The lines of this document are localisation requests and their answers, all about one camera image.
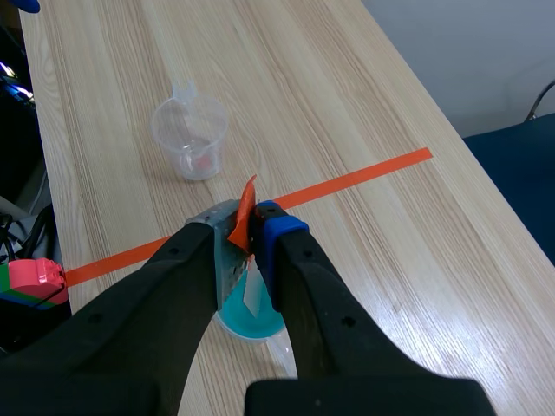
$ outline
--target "white wall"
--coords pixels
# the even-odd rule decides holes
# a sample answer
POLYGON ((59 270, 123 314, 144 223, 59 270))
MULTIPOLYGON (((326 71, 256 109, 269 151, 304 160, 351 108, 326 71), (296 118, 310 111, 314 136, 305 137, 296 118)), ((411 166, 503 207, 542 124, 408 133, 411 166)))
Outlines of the white wall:
POLYGON ((462 137, 520 123, 555 79, 555 0, 363 2, 462 137))

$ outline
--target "orange tape line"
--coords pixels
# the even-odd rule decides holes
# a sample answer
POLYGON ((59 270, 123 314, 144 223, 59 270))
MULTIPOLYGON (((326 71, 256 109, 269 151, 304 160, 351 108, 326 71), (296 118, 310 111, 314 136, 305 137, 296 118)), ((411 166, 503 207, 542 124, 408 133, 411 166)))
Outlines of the orange tape line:
MULTIPOLYGON (((289 195, 283 195, 283 197, 276 198, 274 201, 280 204, 284 210, 288 210, 294 206, 325 197, 331 193, 361 184, 362 182, 378 178, 405 167, 416 165, 428 159, 432 159, 432 153, 427 147, 424 147, 414 152, 406 153, 402 156, 378 163, 377 165, 347 173, 339 178, 326 180, 321 184, 309 186, 300 191, 290 193, 289 195)), ((66 272, 67 284, 69 287, 75 286, 76 284, 105 275, 111 271, 116 271, 130 266, 131 264, 147 260, 168 238, 169 237, 163 237, 156 241, 152 241, 152 243, 143 244, 139 247, 103 258, 97 262, 70 270, 66 272)))
POLYGON ((432 159, 432 153, 427 147, 424 147, 423 149, 415 150, 414 152, 406 153, 396 158, 386 160, 385 162, 378 163, 377 165, 364 167, 359 171, 347 173, 339 178, 326 180, 321 184, 309 186, 308 188, 290 193, 289 195, 283 195, 283 197, 274 199, 274 202, 277 202, 284 210, 288 210, 294 206, 325 197, 331 193, 361 184, 367 180, 378 178, 428 159, 432 159))

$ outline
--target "wooden table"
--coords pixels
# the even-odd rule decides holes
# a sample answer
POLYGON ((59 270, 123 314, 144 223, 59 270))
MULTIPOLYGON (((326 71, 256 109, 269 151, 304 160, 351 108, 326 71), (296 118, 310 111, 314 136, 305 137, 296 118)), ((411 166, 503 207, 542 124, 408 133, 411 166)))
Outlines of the wooden table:
MULTIPOLYGON (((292 209, 410 357, 479 380, 499 414, 554 414, 555 273, 358 0, 42 0, 22 15, 68 269, 427 146, 434 158, 292 209), (187 183, 149 122, 195 80, 230 115, 223 172, 187 183)), ((138 267, 74 287, 78 309, 138 267)), ((283 369, 206 332, 184 414, 240 414, 283 369)))

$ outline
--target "chair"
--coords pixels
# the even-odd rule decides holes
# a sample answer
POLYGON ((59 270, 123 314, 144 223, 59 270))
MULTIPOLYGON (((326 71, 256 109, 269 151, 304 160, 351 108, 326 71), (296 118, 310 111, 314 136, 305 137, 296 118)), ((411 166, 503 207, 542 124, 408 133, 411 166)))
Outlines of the chair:
POLYGON ((555 114, 465 139, 470 151, 555 265, 555 114))

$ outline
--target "measuring cup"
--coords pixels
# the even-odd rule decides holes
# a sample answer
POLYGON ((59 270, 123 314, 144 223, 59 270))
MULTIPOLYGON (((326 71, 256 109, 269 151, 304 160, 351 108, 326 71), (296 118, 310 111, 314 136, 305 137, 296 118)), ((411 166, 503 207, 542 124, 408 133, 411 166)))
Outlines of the measuring cup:
POLYGON ((173 87, 173 97, 154 111, 154 140, 166 151, 185 179, 208 179, 221 170, 221 153, 228 119, 224 106, 199 94, 194 82, 187 89, 173 87))

